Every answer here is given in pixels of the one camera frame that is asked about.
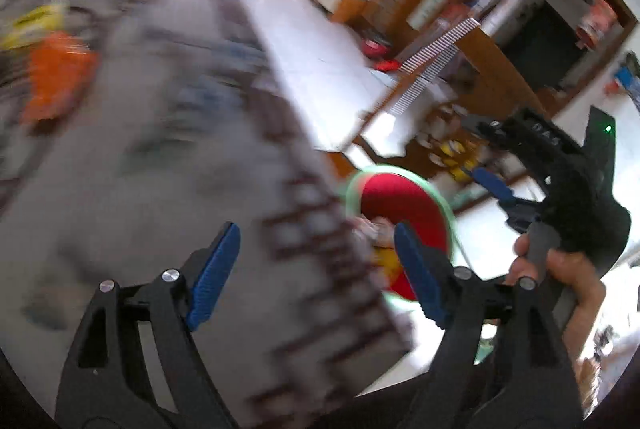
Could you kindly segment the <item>person right hand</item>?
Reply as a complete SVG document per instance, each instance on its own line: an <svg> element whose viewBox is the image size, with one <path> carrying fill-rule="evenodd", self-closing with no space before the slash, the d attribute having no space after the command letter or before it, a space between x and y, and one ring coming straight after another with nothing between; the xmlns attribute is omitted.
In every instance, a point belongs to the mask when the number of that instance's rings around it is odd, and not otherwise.
<svg viewBox="0 0 640 429"><path fill-rule="evenodd" d="M521 277L538 279L535 265L527 259L529 237L521 235L514 244L516 259L512 262L506 285L513 286ZM547 275L573 291L576 307L563 331L563 342L572 360L577 360L588 340L606 296L605 285L596 268L583 253L564 253L550 249L547 255Z"/></svg>

